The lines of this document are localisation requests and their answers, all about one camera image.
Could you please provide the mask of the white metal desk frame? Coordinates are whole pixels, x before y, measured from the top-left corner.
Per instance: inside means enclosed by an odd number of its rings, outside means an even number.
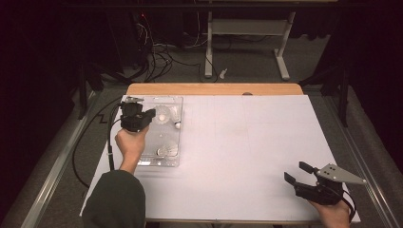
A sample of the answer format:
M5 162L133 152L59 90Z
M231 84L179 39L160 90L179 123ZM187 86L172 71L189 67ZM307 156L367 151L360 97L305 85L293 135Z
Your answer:
M212 40L214 35L261 35L280 36L279 48L273 50L278 64L278 70L283 81L288 81L290 75L283 59L283 52L294 24L296 13L290 12L287 19L282 20L252 20L252 19L214 19L211 12L207 20L207 41L205 52L204 76L213 76L213 49Z

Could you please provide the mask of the black metal stand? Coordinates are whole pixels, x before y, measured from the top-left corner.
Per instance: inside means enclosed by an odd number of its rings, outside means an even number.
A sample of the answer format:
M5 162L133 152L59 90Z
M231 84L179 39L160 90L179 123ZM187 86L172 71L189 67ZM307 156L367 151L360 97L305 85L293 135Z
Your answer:
M334 65L315 73L298 83L301 87L322 84L323 96L338 95L337 115L344 127L347 127L347 104L349 70L344 65Z
M80 112L78 119L82 120L87 112L88 96L86 95L86 86L90 86L93 91L102 91L104 84L102 83L101 73L98 65L95 63L85 62L79 67L78 91Z

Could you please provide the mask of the dark equipment cabinet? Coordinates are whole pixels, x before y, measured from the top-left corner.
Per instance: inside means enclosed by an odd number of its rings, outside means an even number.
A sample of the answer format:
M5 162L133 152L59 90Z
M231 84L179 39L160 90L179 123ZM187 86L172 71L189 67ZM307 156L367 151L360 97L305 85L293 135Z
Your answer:
M146 54L141 48L137 22L129 11L112 11L108 21L113 33L120 63L123 67L143 67Z

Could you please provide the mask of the person's right hand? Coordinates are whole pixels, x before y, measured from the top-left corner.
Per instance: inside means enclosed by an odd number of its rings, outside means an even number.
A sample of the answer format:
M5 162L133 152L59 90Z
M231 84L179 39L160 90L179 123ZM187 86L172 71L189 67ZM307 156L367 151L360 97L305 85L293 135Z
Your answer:
M345 202L340 201L336 205L321 205L310 201L310 204L318 211L325 228L350 228L350 208Z

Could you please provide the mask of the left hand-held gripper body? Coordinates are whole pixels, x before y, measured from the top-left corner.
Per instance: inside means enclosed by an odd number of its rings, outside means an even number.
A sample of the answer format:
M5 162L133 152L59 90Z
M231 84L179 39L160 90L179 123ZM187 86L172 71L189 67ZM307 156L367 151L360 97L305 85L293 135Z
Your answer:
M127 96L121 102L122 115L120 117L121 127L130 132L140 132L151 123L146 118L142 105L143 99Z

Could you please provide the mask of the clear plastic container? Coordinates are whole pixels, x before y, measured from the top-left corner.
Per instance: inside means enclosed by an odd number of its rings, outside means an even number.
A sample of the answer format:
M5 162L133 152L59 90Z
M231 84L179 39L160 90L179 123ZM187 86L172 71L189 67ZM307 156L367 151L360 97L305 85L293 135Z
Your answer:
M155 108L156 105L166 105L168 108L176 106L181 113L183 97L180 96L141 96L128 95L143 99L143 111ZM176 129L172 120L165 124L157 124L155 117L151 119L148 132L145 136L145 150L138 162L140 166L177 167L180 164L180 137L181 129ZM156 154L157 150L164 145L176 144L179 147L175 157L161 157Z

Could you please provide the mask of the wooden table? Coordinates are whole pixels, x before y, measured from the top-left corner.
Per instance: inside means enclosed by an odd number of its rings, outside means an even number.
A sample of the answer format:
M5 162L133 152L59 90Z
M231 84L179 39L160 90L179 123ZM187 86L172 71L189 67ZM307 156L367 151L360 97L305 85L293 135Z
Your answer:
M182 95L181 164L137 171L155 221L313 223L283 179L321 161L326 142L298 85L149 84L131 94Z

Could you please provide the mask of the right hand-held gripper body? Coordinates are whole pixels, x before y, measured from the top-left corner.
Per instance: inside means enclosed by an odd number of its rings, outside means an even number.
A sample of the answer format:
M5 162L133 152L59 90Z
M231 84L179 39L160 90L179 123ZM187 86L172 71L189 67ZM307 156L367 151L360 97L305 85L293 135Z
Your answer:
M296 181L293 185L298 197L321 205L336 205L343 199L343 183L366 184L365 179L335 165L327 164L321 169L315 167L315 186Z

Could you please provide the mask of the white paper sheet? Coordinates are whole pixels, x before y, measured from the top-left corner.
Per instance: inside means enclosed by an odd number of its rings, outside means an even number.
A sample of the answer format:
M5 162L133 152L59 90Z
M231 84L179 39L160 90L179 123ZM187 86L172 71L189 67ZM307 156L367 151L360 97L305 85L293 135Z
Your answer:
M139 203L128 185L145 191L148 221L314 223L315 210L284 180L315 177L300 162L334 162L306 95L184 95L140 98L156 115L144 155L127 180L112 180L97 202L114 200L120 214Z

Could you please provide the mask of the metal floor rail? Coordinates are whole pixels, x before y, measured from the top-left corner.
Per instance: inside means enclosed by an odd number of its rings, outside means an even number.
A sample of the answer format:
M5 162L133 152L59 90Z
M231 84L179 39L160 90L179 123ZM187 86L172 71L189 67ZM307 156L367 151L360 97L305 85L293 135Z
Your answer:
M80 134L83 132L86 121L88 119L87 113L95 105L100 96L99 92L91 91L89 93L88 108L84 112L84 117L78 120L74 125L73 131L69 134L65 147L60 151L55 163L52 165L44 184L41 187L35 201L31 205L26 218L24 219L21 228L37 228L42 216L44 215L48 203L55 192L60 179L66 169L68 161L74 145L78 142Z
M366 185L348 186L361 217L354 228L403 228L403 174L360 104L350 101L348 124L343 125L334 99L325 97L323 102L330 121L325 136L337 163L367 180Z

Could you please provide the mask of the person's left hand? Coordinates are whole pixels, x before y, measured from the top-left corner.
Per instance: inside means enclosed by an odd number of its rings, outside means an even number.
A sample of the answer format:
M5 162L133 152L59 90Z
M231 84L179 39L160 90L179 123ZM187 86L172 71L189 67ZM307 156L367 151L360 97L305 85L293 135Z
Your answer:
M140 160L145 148L145 136L149 127L140 132L130 132L121 129L115 136L115 142L118 145L122 155L122 166L136 166Z

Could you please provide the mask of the white shuttlecock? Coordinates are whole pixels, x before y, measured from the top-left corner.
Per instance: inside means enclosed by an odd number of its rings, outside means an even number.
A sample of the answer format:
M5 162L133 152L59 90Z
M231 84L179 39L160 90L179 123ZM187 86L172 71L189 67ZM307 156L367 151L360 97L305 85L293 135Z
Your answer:
M157 124L166 124L171 120L170 109L166 105L156 105L155 122Z
M164 145L157 150L156 154L161 157L175 157L178 155L178 151L179 147L176 144Z
M180 110L176 106L171 106L169 110L171 113L171 120L174 123L175 128L180 129L182 124Z

